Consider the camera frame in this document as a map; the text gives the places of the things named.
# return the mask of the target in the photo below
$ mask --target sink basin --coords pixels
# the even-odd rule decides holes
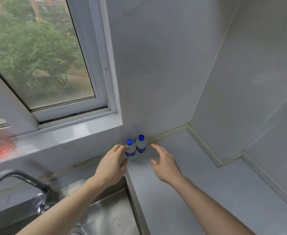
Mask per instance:
[[[62,198],[59,192],[54,196]],[[0,235],[15,235],[36,218],[31,200],[1,211]],[[150,235],[128,175],[103,191],[69,234]]]

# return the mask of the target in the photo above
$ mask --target forearm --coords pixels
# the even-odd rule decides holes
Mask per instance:
[[[188,178],[182,176],[172,186],[207,235],[254,235],[241,221],[197,188]]]
[[[101,182],[94,177],[89,178],[80,188],[40,215],[17,235],[67,235],[103,190]]]

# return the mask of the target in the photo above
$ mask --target plastic bottle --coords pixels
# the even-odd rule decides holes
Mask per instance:
[[[136,149],[139,153],[143,153],[146,150],[147,142],[142,134],[136,139]]]
[[[136,145],[131,139],[127,139],[126,146],[129,147],[129,150],[125,151],[125,154],[128,159],[135,159],[136,158]]]

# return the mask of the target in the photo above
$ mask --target chrome faucet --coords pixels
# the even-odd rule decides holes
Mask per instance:
[[[10,170],[0,172],[0,181],[2,181],[3,179],[7,177],[16,177],[42,191],[42,193],[38,194],[35,197],[35,200],[33,203],[33,205],[37,209],[37,213],[42,214],[51,207],[50,205],[48,205],[48,201],[47,201],[48,196],[46,196],[48,193],[52,192],[52,188],[49,185],[39,181],[38,179],[20,170],[10,169]]]

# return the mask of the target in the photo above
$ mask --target person's left arm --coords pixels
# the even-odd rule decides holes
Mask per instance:
[[[87,210],[94,199],[123,176],[127,159],[120,164],[122,153],[128,148],[115,145],[101,160],[95,175],[81,187],[40,215],[16,235],[66,235]]]

